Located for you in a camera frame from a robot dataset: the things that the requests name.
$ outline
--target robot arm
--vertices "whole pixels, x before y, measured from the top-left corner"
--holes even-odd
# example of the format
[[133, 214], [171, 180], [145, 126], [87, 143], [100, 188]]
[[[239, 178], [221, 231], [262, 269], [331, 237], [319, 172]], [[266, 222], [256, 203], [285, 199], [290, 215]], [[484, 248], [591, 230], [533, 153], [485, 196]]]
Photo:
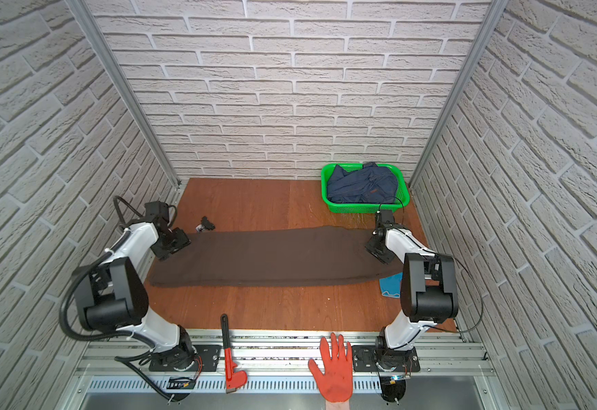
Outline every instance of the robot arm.
[[[124, 226], [117, 202], [131, 205], [115, 197], [114, 203]], [[147, 360], [151, 367], [183, 371], [196, 361], [196, 349], [187, 332], [171, 324], [148, 304], [148, 295], [136, 267], [148, 249], [161, 260], [190, 244], [179, 228], [171, 230], [169, 206], [163, 202], [145, 204], [146, 215], [131, 220], [119, 240], [95, 262], [77, 268], [71, 275], [71, 286], [59, 307], [59, 325], [64, 334], [75, 340], [90, 341], [116, 336], [132, 337], [146, 343], [148, 353], [135, 357], [115, 357], [169, 401], [179, 401], [185, 394], [168, 395], [131, 361]], [[78, 320], [83, 329], [100, 334], [80, 334], [68, 322], [68, 309], [75, 299]]]
[[[376, 229], [366, 248], [383, 263], [389, 263], [395, 255], [403, 262], [401, 312], [384, 330], [384, 348], [412, 350], [424, 332], [457, 315], [453, 258], [425, 247], [409, 230], [394, 222], [391, 210], [376, 213]], [[426, 278], [440, 284], [427, 285]]]

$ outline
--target orange glove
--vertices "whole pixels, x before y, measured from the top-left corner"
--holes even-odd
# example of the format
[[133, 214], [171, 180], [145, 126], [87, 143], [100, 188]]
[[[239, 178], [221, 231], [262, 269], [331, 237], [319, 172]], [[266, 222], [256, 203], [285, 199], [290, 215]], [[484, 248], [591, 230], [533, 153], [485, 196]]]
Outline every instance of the orange glove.
[[340, 403], [350, 399], [353, 394], [353, 352], [349, 342], [346, 343], [347, 350], [344, 351], [344, 337], [341, 334], [337, 340], [335, 333], [331, 333], [331, 346], [332, 357], [326, 338], [321, 338], [319, 351], [325, 374], [319, 370], [314, 359], [310, 359], [308, 367], [323, 398], [331, 403]]

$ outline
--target blue cloth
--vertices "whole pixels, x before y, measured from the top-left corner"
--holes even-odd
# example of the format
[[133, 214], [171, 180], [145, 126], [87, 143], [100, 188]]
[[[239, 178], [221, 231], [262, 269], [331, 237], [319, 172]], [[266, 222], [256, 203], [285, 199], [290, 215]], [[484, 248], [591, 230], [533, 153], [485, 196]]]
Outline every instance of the blue cloth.
[[392, 170], [374, 162], [350, 172], [336, 165], [326, 185], [326, 197], [333, 203], [394, 203], [398, 187]]
[[379, 279], [379, 283], [381, 284], [381, 295], [399, 299], [399, 295], [401, 294], [402, 277], [403, 273], [400, 273]]

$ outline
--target brown cloth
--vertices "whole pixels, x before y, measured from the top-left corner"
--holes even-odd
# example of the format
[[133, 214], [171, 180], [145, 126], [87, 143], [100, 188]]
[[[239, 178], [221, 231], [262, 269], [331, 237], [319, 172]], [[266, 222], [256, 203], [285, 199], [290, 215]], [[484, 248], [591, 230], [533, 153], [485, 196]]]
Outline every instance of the brown cloth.
[[369, 229], [336, 226], [276, 231], [204, 231], [191, 245], [155, 261], [149, 282], [159, 287], [320, 286], [381, 279], [402, 271], [365, 250]]

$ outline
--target red pipe wrench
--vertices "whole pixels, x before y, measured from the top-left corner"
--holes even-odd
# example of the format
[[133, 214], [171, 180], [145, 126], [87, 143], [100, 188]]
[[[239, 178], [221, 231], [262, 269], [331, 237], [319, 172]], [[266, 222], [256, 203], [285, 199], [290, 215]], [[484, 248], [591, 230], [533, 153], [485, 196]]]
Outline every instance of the red pipe wrench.
[[228, 315], [221, 315], [221, 335], [223, 336], [223, 350], [226, 353], [226, 393], [232, 393], [248, 381], [245, 371], [235, 372], [237, 365], [232, 361], [232, 346], [228, 329]]

